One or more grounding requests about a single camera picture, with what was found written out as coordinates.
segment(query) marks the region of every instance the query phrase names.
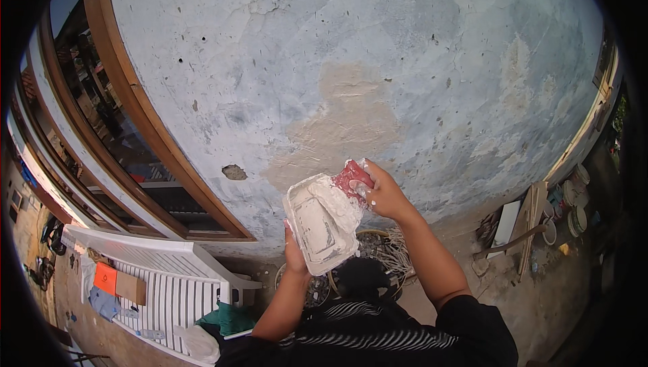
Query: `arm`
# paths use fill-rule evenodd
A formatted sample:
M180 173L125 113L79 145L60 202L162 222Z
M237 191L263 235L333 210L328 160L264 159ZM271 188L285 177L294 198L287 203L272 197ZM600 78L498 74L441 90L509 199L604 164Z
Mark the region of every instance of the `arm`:
M286 224L286 271L270 306L252 330L252 336L279 342L294 332L304 309L311 274Z
M472 295L466 275L457 260L434 236L430 226L402 193L392 176L372 161L365 171L374 181L374 189L357 180L349 184L364 196L378 215L393 219L400 227L414 270L437 312L450 298Z

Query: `white furniture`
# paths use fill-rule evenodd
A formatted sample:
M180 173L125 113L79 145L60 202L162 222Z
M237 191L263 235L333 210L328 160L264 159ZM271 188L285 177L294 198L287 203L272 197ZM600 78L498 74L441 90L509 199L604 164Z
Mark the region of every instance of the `white furniture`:
M142 329L162 330L166 339L142 339L162 351L191 363L206 366L189 357L173 326L189 327L218 308L216 300L234 306L250 304L260 282L235 275L202 247L193 242L164 241L133 235L65 225L63 243L70 249L81 244L113 260L115 268L146 282L146 305L120 298L122 308L139 310L140 317L118 314L113 322L135 335Z

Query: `black shirt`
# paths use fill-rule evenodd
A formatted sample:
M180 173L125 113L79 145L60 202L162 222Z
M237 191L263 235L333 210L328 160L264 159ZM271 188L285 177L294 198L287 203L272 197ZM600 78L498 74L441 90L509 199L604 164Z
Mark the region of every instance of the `black shirt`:
M228 366L516 366L518 353L497 307L450 299L437 325L419 324L394 301L341 299L304 310L279 343L255 337L223 344Z

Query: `plastic bottle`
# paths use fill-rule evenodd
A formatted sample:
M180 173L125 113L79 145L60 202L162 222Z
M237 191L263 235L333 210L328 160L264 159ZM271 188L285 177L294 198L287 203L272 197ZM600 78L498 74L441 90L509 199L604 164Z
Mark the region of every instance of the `plastic bottle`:
M163 331L153 331L150 329L142 329L140 331L135 331L135 334L137 336L142 336L145 339L152 339L152 340L166 338L166 335L164 334Z
M133 319L139 318L139 312L134 311L132 309L122 308L119 310L119 314L124 315L126 318L133 318Z

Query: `forearm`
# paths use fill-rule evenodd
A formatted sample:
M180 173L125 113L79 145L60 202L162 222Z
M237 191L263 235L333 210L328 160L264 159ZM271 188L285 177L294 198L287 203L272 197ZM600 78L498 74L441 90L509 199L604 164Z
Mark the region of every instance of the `forearm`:
M413 206L395 221L401 228L421 286L437 310L453 296L470 294L461 266Z
M278 342L294 332L304 309L309 281L310 274L301 276L287 270L252 336Z

